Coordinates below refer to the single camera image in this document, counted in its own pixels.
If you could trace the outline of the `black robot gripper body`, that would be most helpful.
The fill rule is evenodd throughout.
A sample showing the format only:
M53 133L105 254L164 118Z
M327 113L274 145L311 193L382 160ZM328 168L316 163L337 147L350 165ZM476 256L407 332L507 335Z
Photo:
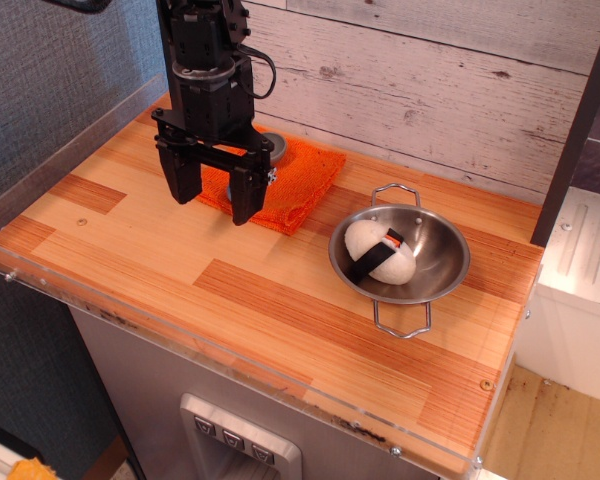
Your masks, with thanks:
M156 110L157 145L176 156L224 171L265 172L271 146L252 125L253 71L238 69L218 82L178 80L181 103Z

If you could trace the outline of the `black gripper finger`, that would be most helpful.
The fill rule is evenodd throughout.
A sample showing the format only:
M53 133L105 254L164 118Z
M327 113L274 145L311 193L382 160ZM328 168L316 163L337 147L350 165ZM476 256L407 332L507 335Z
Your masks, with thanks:
M202 192L201 166L193 148L164 141L158 141L156 147L172 197L179 204L190 202Z
M230 173L232 221L236 226L244 225L263 208L267 187L266 173L243 168Z

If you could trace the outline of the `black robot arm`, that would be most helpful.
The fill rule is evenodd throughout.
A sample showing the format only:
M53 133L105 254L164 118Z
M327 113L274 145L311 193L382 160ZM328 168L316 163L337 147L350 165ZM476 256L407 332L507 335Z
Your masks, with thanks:
M233 222L243 225L263 208L275 179L273 144L253 126L252 60L269 58L244 45L249 12L239 1L160 1L157 8L171 107L151 117L170 193L186 204L203 190L203 167L224 171Z

